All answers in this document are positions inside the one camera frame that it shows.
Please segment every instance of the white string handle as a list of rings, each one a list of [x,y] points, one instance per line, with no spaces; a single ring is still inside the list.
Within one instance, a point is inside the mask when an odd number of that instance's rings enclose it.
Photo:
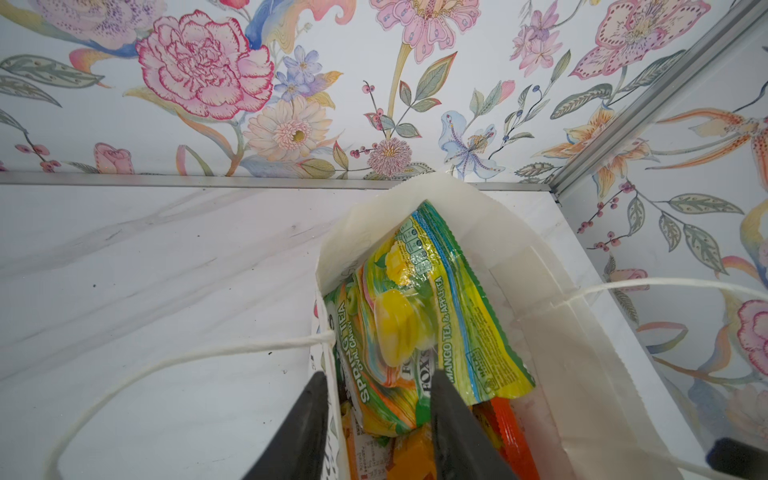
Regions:
[[[725,283],[725,282],[720,282],[715,280],[698,280],[693,278],[664,278],[664,277],[641,278],[641,279],[635,279],[635,280],[622,280],[620,282],[601,283],[599,285],[593,285],[593,286],[585,287],[583,289],[579,289],[573,293],[567,293],[559,296],[551,296],[535,303],[532,307],[524,310],[518,318],[521,319],[530,315],[541,314],[549,310],[557,309],[560,306],[568,304],[572,300],[582,298],[591,293],[602,292],[604,290],[614,290],[617,288],[625,288],[630,286],[645,286],[645,285],[671,285],[671,286],[692,286],[695,288],[717,288],[722,290],[729,290],[731,292],[746,293],[747,295],[750,295],[754,298],[765,300],[768,302],[768,293],[761,292],[759,290],[754,290],[751,288],[746,288],[745,286],[736,285],[733,283]],[[172,366],[181,365],[183,363],[194,362],[196,360],[208,359],[216,356],[230,356],[230,355],[241,355],[244,353],[258,353],[266,350],[292,349],[292,348],[301,347],[301,346],[316,345],[317,343],[328,343],[329,345],[332,346],[335,343],[335,341],[336,341],[336,334],[332,330],[329,330],[327,332],[319,333],[316,335],[310,335],[310,336],[300,337],[296,339],[282,340],[279,342],[251,343],[251,344],[242,345],[242,346],[224,347],[224,348],[204,350],[196,353],[188,353],[188,354],[179,356],[175,359],[164,360],[155,366],[149,367],[144,371],[139,372],[138,374],[122,382],[117,388],[112,390],[104,398],[102,398],[97,403],[95,403],[91,408],[86,410],[85,413],[83,413],[83,415],[80,417],[80,419],[72,427],[69,428],[67,433],[58,441],[53,452],[48,457],[48,461],[45,469],[45,479],[46,480],[62,480],[61,473],[58,470],[58,461],[61,458],[61,456],[64,454],[64,451],[69,446],[72,439],[117,394],[119,394],[129,386],[133,385],[134,383],[138,382],[139,380],[142,380],[148,377],[149,375],[152,375],[153,373],[170,368]],[[646,452],[651,455],[664,458],[667,461],[676,465],[678,468],[682,468],[683,470],[687,470],[689,472],[697,473],[699,475],[712,478],[713,480],[740,480],[738,477],[717,472],[715,470],[702,467],[700,465],[695,465],[693,463],[686,462],[672,455],[662,454],[659,452],[650,452],[650,451],[646,451]]]
[[[94,416],[99,413],[99,410],[103,409],[110,400],[112,400],[118,393],[122,392],[129,386],[144,379],[153,373],[160,372],[172,366],[181,365],[183,363],[195,362],[197,360],[209,359],[216,356],[230,356],[230,355],[242,355],[244,353],[258,353],[266,352],[267,350],[285,350],[293,349],[301,346],[312,346],[317,343],[327,343],[333,345],[336,342],[336,334],[329,330],[327,332],[318,333],[316,335],[303,336],[295,339],[280,340],[277,342],[261,342],[261,343],[249,343],[247,345],[219,347],[215,349],[202,350],[200,352],[186,353],[182,356],[178,356],[174,359],[163,360],[162,362],[151,366],[129,379],[122,382],[117,388],[109,392],[104,398],[96,402],[91,408],[85,411],[80,419],[67,430],[61,439],[59,439],[53,452],[48,457],[45,468],[46,480],[62,480],[61,473],[58,470],[58,461],[64,454],[64,450],[67,449],[72,439],[85,427],[85,424],[91,421]]]

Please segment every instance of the marble countertop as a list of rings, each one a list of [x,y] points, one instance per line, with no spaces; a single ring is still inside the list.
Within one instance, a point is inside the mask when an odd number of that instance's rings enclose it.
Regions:
[[[601,282],[545,192],[487,192],[580,286]],[[41,478],[80,414],[163,359],[310,334],[320,239],[372,190],[0,188],[0,477]],[[672,453],[693,436],[620,311],[593,309]],[[308,349],[205,359],[114,398],[61,458],[64,478],[239,478],[308,380]]]

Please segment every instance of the pink carnation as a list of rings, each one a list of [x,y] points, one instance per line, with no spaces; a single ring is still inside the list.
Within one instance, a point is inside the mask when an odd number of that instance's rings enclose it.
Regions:
[[[377,174],[394,177],[411,163],[411,147],[402,140],[390,138],[383,140],[371,152],[368,166]]]
[[[755,368],[768,375],[768,303],[762,300],[744,302],[739,308],[739,319],[739,343],[749,353]]]
[[[234,18],[216,23],[200,10],[163,17],[136,50],[144,83],[198,117],[229,120],[261,110],[272,95],[270,53],[266,46],[251,50]]]

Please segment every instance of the fox's candy bag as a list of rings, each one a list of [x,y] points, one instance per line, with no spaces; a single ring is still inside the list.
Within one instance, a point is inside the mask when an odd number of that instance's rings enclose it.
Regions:
[[[346,388],[363,429],[397,436],[429,421],[432,372],[467,405],[534,385],[448,226],[424,202],[325,296]]]

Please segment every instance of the purple flower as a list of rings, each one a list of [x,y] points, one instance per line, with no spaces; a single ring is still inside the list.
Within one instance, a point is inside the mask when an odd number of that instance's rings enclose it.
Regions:
[[[293,97],[297,95],[304,95],[305,97],[310,92],[310,87],[307,84],[299,83],[292,75],[286,78],[286,75],[278,71],[275,75],[279,84],[275,85],[275,93],[282,94],[282,99],[285,101],[293,100]]]
[[[285,57],[288,75],[295,78],[300,84],[312,83],[315,80],[315,73],[319,73],[320,69],[323,68],[321,64],[317,63],[320,58],[317,50],[305,54],[304,47],[297,45],[296,49],[293,50],[293,56],[296,57],[296,60]]]

